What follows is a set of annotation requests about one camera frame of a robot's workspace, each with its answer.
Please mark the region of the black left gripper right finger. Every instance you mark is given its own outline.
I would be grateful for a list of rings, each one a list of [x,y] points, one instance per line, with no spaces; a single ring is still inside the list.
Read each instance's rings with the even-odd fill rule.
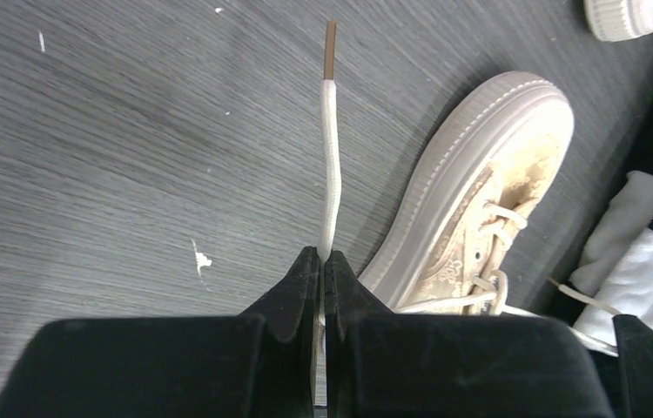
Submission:
[[[559,320],[400,314],[324,266],[332,417],[610,417],[588,351]]]

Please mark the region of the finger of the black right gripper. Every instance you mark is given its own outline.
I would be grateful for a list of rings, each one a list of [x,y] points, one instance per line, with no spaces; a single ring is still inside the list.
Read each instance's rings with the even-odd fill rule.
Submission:
[[[625,415],[653,417],[653,330],[636,316],[613,318]]]

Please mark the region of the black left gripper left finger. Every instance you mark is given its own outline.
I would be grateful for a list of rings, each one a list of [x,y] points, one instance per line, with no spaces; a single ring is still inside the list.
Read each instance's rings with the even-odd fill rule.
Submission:
[[[310,417],[320,260],[228,316],[57,320],[27,344],[0,417]]]

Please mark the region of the beige sneaker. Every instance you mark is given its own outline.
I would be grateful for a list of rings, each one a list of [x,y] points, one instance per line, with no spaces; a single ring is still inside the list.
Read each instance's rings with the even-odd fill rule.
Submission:
[[[583,7],[589,28],[603,42],[653,33],[653,0],[584,0]]]
[[[333,249],[341,197],[334,50],[326,29],[321,83],[326,201],[318,245]],[[546,318],[508,304],[502,262],[552,185],[574,132],[574,112],[552,82],[507,71],[469,93],[429,140],[393,225],[355,278],[396,314]]]

